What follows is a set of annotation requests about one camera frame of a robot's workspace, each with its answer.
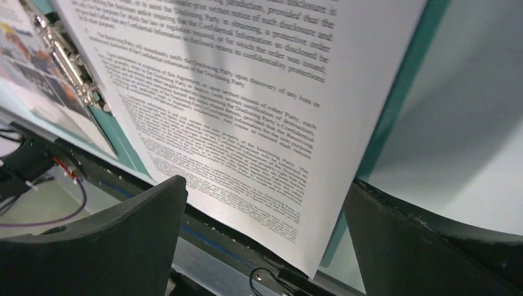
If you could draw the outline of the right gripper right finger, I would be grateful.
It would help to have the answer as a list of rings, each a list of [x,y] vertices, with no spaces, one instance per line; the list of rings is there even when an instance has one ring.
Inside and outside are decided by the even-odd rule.
[[[368,295],[521,295],[522,236],[471,226],[356,179],[343,210]]]

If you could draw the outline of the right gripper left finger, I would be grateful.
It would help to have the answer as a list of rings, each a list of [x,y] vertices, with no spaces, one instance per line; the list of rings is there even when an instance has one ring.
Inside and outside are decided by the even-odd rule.
[[[173,176],[86,218],[1,239],[1,294],[163,295],[187,196]]]

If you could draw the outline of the printed paper file top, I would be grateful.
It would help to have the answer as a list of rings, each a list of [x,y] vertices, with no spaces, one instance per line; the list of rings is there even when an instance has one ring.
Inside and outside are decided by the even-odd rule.
[[[35,116],[116,156],[20,1],[1,1],[1,78]]]

